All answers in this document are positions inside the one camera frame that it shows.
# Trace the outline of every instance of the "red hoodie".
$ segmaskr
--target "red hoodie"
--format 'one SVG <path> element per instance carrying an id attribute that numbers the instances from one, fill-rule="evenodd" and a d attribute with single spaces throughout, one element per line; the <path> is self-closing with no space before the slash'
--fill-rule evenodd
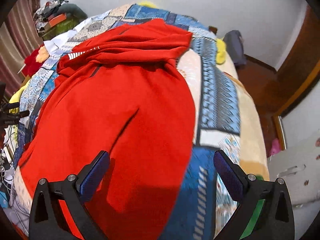
<path id="1" fill-rule="evenodd" d="M 155 19 L 107 31 L 62 57 L 19 161 L 29 193 L 40 178 L 64 180 L 106 150 L 111 166 L 86 204 L 91 216 L 110 240 L 157 239 L 191 156 L 195 108 L 175 65 L 190 40 Z"/>

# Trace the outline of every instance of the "white wall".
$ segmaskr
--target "white wall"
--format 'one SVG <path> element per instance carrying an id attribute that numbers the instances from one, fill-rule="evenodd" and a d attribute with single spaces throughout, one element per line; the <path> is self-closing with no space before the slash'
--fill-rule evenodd
<path id="1" fill-rule="evenodd" d="M 298 145 L 320 129 L 320 82 L 282 119 L 287 147 Z"/>
<path id="2" fill-rule="evenodd" d="M 302 3 L 301 3 L 301 7 L 300 7 L 300 13 L 298 15 L 298 19 L 296 20 L 296 24 L 292 30 L 292 33 L 291 33 L 291 36 L 290 36 L 290 39 L 287 43 L 287 46 L 285 47 L 281 57 L 279 58 L 278 62 L 276 63 L 276 65 L 274 66 L 274 68 L 276 70 L 278 70 L 281 65 L 283 64 L 283 62 L 285 61 L 285 59 L 287 58 L 287 56 L 289 55 L 299 33 L 300 33 L 300 30 L 301 30 L 301 27 L 303 25 L 303 22 L 304 22 L 304 18 L 306 16 L 306 12 L 307 12 L 307 7 L 308 7 L 308 3 L 303 0 Z"/>
<path id="3" fill-rule="evenodd" d="M 69 0 L 88 16 L 142 0 Z M 159 8 L 191 15 L 218 28 L 222 37 L 240 30 L 245 53 L 273 67 L 279 65 L 304 0 L 149 0 Z"/>
<path id="4" fill-rule="evenodd" d="M 320 201 L 305 204 L 301 208 L 293 209 L 295 240 L 298 240 L 303 236 L 319 211 Z"/>

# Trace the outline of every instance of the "pile of clothes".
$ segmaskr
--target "pile of clothes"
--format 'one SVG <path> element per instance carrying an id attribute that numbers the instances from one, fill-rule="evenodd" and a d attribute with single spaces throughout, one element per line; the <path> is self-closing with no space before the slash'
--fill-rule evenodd
<path id="1" fill-rule="evenodd" d="M 20 97 L 19 203 L 30 212 L 40 178 L 77 174 L 103 149 L 110 168 L 85 206 L 109 239 L 212 239 L 236 209 L 212 162 L 219 146 L 239 163 L 236 88 L 216 68 L 225 44 L 192 17 L 137 4 L 61 35 Z"/>
<path id="2" fill-rule="evenodd" d="M 41 67 L 45 60 L 49 57 L 49 53 L 44 45 L 35 49 L 30 56 L 24 60 L 24 66 L 21 70 L 25 77 L 32 77 Z"/>
<path id="3" fill-rule="evenodd" d="M 34 14 L 38 35 L 44 41 L 74 28 L 86 18 L 78 6 L 67 0 L 50 0 Z"/>

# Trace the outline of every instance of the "blue patterned blanket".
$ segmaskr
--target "blue patterned blanket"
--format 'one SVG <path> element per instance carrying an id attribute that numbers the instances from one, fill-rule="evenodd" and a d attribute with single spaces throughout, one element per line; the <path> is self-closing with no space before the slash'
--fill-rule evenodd
<path id="1" fill-rule="evenodd" d="M 196 105 L 194 147 L 177 202 L 159 239 L 213 239 L 236 209 L 236 203 L 217 176 L 212 157 L 222 148 L 234 163 L 239 163 L 240 118 L 236 88 L 216 67 L 216 36 L 192 17 L 137 4 L 125 5 L 111 10 L 103 20 L 85 26 L 69 39 L 46 60 L 21 95 L 20 110 L 29 110 L 31 114 L 18 125 L 14 166 L 17 167 L 25 144 L 32 140 L 39 110 L 54 89 L 59 59 L 82 41 L 108 29 L 122 24 L 141 24 L 154 18 L 192 32 L 190 49 L 199 58 L 199 66 L 182 66 L 179 70 L 180 73 L 189 71 L 189 77 L 185 77 L 188 85 L 187 78 L 198 82 L 195 87 L 189 86 Z"/>

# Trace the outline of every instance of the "wooden floor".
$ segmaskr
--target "wooden floor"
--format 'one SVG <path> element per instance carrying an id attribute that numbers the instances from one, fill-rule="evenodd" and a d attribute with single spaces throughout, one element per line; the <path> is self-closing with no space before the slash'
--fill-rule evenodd
<path id="1" fill-rule="evenodd" d="M 246 65 L 239 67 L 237 72 L 239 80 L 251 95 L 256 105 L 267 156 L 269 156 L 272 140 L 277 137 L 272 115 L 279 109 L 283 102 L 281 95 L 269 93 L 270 87 L 273 85 L 275 85 L 275 89 L 278 87 L 276 74 L 249 60 L 247 60 Z"/>

